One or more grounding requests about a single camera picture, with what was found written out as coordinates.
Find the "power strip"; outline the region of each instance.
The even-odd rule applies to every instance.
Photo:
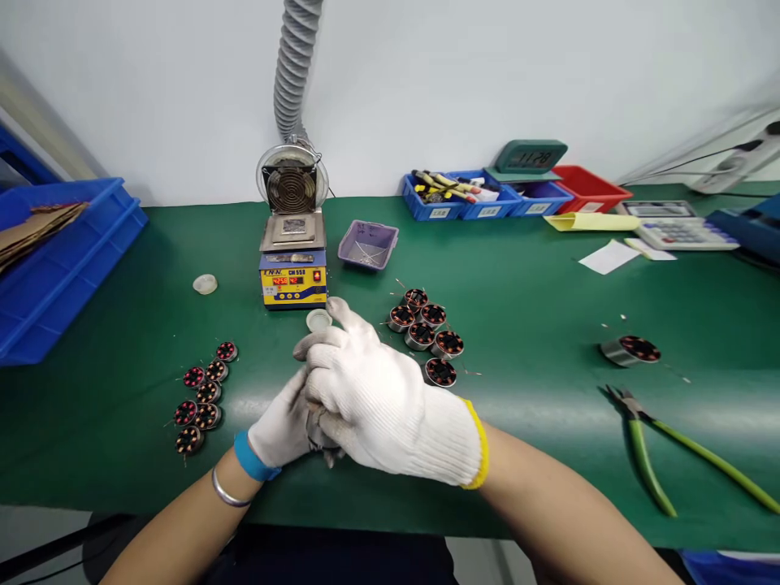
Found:
[[[713,171],[729,172],[706,175],[690,185],[691,189],[705,194],[723,193],[780,158],[780,122],[772,122],[753,140],[760,140],[762,143],[750,152],[736,150],[713,168]]]

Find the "hand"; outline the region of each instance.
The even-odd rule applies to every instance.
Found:
[[[469,486],[483,465],[478,419],[457,396],[423,381],[420,365],[382,344],[374,328],[338,297],[327,312],[341,325],[305,337],[308,401],[319,425],[356,462],[393,474]]]
[[[302,367],[284,385],[260,420],[249,428],[249,445],[268,467],[281,467],[310,451],[306,434],[309,408],[302,389],[306,368]]]

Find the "calculator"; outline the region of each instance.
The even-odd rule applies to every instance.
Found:
[[[639,218],[634,231],[655,249],[706,252],[739,247],[733,237],[696,215],[687,201],[624,201],[615,209]]]

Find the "purple plastic container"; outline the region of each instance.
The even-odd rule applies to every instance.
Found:
[[[398,228],[355,219],[339,244],[339,258],[373,271],[384,270],[398,242]]]

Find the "green workbench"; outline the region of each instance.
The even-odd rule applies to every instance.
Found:
[[[635,191],[686,196],[681,186]],[[699,210],[755,202],[713,197]],[[306,312],[271,313],[260,297],[267,206],[146,212],[149,225],[46,360],[0,370],[0,504],[156,513],[214,465],[298,368],[292,350],[307,333]],[[602,276],[577,261],[610,235],[561,234],[541,219],[416,223],[400,197],[330,199],[324,214],[329,293],[406,352],[380,323],[404,292],[396,279],[425,287],[466,342],[455,391],[484,420],[582,474],[653,545],[780,551],[780,517],[648,428],[658,478],[680,514],[665,517],[639,480],[622,416],[598,389],[625,384],[651,414],[780,499],[776,275],[728,253],[681,253],[677,262],[637,258]],[[337,259],[353,219],[400,228],[385,271]],[[192,289],[203,273],[219,281],[207,297]],[[623,370],[606,362],[596,344],[628,333],[659,345],[662,363]],[[240,348],[224,383],[225,419],[185,465],[166,422],[193,397],[180,381],[185,369],[208,363],[223,340]],[[329,470],[319,455],[266,485],[249,520],[509,537],[477,493],[348,458]]]

